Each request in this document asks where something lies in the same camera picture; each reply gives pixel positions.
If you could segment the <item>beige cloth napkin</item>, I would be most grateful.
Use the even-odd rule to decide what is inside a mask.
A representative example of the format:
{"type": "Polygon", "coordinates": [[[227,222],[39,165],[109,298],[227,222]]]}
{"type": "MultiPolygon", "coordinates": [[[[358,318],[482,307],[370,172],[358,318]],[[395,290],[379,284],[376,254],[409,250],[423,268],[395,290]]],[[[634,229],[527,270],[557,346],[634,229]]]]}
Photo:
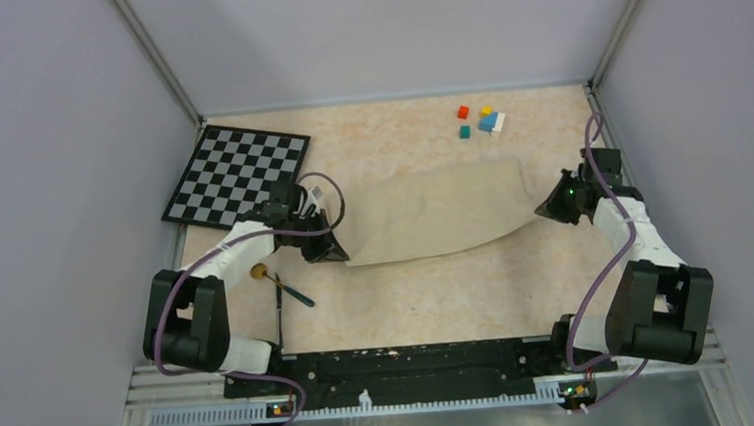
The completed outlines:
{"type": "Polygon", "coordinates": [[[454,254],[535,219],[553,182],[531,162],[498,158],[397,176],[331,193],[333,236],[352,267],[454,254]]]}

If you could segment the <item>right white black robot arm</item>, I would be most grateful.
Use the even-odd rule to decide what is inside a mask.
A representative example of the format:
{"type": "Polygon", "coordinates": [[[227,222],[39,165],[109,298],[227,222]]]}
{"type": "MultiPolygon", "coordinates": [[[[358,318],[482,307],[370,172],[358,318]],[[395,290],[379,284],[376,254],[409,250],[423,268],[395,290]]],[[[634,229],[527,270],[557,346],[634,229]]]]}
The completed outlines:
{"type": "Polygon", "coordinates": [[[534,213],[570,225],[586,217],[609,241],[614,256],[595,280],[622,270],[604,321],[608,355],[696,363],[713,297],[709,270],[688,265],[661,238],[641,192],[622,181],[619,150],[583,148],[580,156],[534,213]]]}

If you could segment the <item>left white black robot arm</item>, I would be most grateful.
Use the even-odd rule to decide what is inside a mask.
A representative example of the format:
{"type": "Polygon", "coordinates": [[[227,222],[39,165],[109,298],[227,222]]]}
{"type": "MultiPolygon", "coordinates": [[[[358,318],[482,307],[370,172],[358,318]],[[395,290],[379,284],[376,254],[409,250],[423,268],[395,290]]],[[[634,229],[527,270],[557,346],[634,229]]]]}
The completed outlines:
{"type": "Polygon", "coordinates": [[[143,353],[167,375],[189,372],[246,374],[261,394],[284,384],[285,368],[270,341],[232,335],[227,311],[231,289],[281,247],[304,260],[343,262],[349,256],[333,235],[346,210],[328,216],[317,187],[278,182],[267,200],[236,217],[228,234],[180,270],[161,270],[151,282],[143,353]]]}

